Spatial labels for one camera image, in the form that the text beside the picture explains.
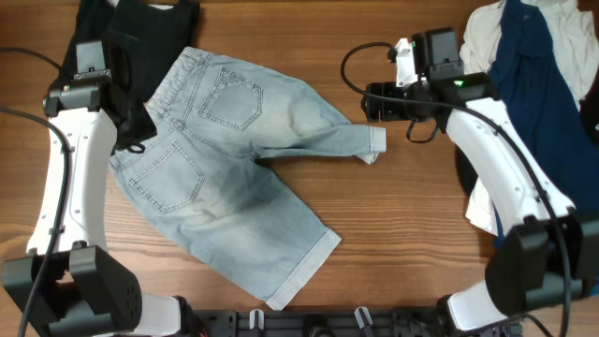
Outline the white shirt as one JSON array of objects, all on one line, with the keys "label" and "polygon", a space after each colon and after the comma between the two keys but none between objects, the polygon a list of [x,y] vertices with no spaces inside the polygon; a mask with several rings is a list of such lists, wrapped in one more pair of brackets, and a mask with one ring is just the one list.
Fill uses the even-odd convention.
[{"label": "white shirt", "polygon": [[[592,13],[577,0],[523,0],[543,15],[553,41],[553,54],[577,107],[590,92],[598,70],[598,40]],[[476,9],[468,19],[460,47],[467,74],[489,71],[502,36],[505,1]]]}]

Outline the navy blue garment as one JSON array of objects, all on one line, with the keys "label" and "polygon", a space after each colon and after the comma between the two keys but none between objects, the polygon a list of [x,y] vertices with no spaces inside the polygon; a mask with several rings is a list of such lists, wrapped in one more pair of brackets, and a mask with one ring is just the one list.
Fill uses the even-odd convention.
[{"label": "navy blue garment", "polygon": [[579,211],[598,209],[598,150],[555,60],[540,9],[508,0],[489,76],[541,169]]}]

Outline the light blue denim shorts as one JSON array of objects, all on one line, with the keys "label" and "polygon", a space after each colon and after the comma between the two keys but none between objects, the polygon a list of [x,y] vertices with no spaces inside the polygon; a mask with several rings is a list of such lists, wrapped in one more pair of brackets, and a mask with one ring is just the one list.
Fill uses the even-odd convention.
[{"label": "light blue denim shorts", "polygon": [[110,168],[158,232],[271,309],[282,310],[340,243],[265,158],[355,156],[386,148],[306,82],[186,48],[147,103],[157,133]]}]

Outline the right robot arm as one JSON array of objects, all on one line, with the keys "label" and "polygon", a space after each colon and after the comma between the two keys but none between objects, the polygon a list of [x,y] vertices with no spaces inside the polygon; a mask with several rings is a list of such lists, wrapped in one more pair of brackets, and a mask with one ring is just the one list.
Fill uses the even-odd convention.
[{"label": "right robot arm", "polygon": [[460,336],[531,311],[592,295],[598,276],[598,213],[579,211],[536,163],[484,73],[439,81],[368,85],[370,121],[433,120],[486,186],[505,230],[481,282],[438,305],[437,327]]}]

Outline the folded black garment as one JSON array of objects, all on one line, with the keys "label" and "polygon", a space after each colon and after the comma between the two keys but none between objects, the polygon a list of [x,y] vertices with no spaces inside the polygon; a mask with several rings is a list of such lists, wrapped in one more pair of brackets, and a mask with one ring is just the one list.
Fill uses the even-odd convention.
[{"label": "folded black garment", "polygon": [[147,101],[184,48],[191,45],[200,14],[197,1],[180,0],[160,9],[139,0],[81,0],[75,32],[62,67],[77,70],[76,45],[101,39],[120,47],[128,58],[130,96]]}]

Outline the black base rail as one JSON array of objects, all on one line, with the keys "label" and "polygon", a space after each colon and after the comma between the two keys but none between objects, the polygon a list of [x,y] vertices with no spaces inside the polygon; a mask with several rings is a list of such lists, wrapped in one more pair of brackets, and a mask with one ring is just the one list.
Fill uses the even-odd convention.
[{"label": "black base rail", "polygon": [[344,312],[272,312],[260,309],[197,311],[210,336],[218,337],[426,337],[460,336],[432,307]]}]

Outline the black garment at right edge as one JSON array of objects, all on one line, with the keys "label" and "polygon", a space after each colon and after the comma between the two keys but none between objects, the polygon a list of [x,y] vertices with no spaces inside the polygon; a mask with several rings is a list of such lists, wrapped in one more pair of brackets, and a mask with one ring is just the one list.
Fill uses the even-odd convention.
[{"label": "black garment at right edge", "polygon": [[580,102],[580,119],[590,138],[598,140],[598,96],[589,96]]}]

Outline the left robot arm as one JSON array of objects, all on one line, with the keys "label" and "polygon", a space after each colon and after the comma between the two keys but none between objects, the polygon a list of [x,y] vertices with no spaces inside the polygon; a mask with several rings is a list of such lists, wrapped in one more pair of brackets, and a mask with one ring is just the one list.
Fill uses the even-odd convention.
[{"label": "left robot arm", "polygon": [[183,336],[181,304],[144,293],[107,251],[104,201],[116,127],[104,111],[110,77],[53,85],[40,123],[51,131],[44,198],[26,255],[4,264],[2,285],[22,310],[20,334]]}]

